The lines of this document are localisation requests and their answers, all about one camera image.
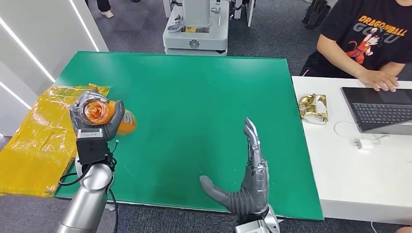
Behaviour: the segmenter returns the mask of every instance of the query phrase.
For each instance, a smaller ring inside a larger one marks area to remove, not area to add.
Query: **orange bottle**
[[[84,116],[93,125],[103,125],[110,121],[115,113],[116,102],[110,100],[109,103],[100,101],[98,99],[88,100],[84,106]],[[117,130],[120,135],[126,135],[135,130],[137,121],[135,116],[129,110],[124,110],[123,120]]]

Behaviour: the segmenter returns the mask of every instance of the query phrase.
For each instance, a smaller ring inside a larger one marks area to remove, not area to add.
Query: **green table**
[[[199,176],[228,191],[240,187],[248,116],[268,160],[276,214],[323,219],[285,59],[78,52],[55,85],[89,83],[110,86],[109,99],[124,100],[137,118],[132,134],[116,137],[117,200],[224,211]]]

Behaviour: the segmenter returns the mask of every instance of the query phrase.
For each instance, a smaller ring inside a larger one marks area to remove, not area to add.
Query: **robotic arm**
[[[95,233],[100,223],[110,186],[114,181],[116,160],[107,142],[112,140],[124,115],[123,101],[117,101],[115,113],[104,125],[88,125],[81,121],[76,108],[70,109],[70,118],[77,132],[78,155],[75,159],[80,187],[74,195],[57,233]],[[265,159],[261,155],[258,133],[252,121],[245,120],[249,158],[241,189],[235,193],[223,191],[213,185],[207,176],[200,177],[203,190],[230,212],[239,215],[236,233],[279,233],[279,224],[273,209],[268,204],[269,174]]]
[[[243,132],[247,137],[249,157],[240,190],[229,193],[215,186],[207,176],[201,176],[204,192],[230,212],[239,215],[236,233],[279,233],[279,224],[268,204],[269,172],[260,150],[255,125],[245,119]]]
[[[80,187],[59,222],[57,233],[94,233],[97,231],[108,192],[114,197],[110,186],[114,181],[116,160],[107,142],[115,137],[123,115],[123,101],[117,101],[111,120],[104,125],[92,126],[84,124],[75,110],[70,109],[71,121],[74,127],[79,129],[76,140],[78,155],[75,159],[79,178],[74,182],[62,183],[60,181],[59,183],[67,186],[80,181]]]

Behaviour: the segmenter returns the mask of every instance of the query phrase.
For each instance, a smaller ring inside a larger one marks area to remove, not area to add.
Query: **bottle label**
[[[129,110],[124,110],[123,122],[132,124],[132,113]]]

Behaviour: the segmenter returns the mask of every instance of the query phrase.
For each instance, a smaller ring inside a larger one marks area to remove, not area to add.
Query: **ceiling light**
[[[22,100],[18,95],[16,95],[12,90],[10,90],[6,85],[4,85],[2,82],[0,82],[0,86],[3,87],[8,93],[10,93],[14,98],[16,98],[20,103],[22,103],[24,106],[26,106],[28,109],[31,109],[30,105],[28,105],[24,100]]]
[[[87,29],[86,24],[85,24],[85,22],[83,21],[82,16],[80,15],[79,11],[77,10],[76,5],[74,4],[73,0],[69,0],[69,1],[70,1],[70,3],[71,3],[71,6],[72,6],[73,9],[74,9],[74,12],[76,13],[77,17],[79,18],[80,22],[82,23],[83,28],[85,29],[87,35],[89,36],[89,39],[90,39],[91,43],[93,44],[93,46],[94,46],[94,48],[96,49],[96,51],[99,52],[99,48],[97,47],[96,43],[94,42],[93,38],[91,37],[91,34],[90,34],[89,30]]]
[[[7,26],[4,20],[0,17],[0,25],[10,34],[10,36],[20,45],[20,47],[29,55],[29,57],[36,63],[36,65],[43,71],[43,73],[54,83],[56,80],[38,61],[38,59],[30,52],[30,50],[23,44],[23,42],[16,36],[16,34]]]

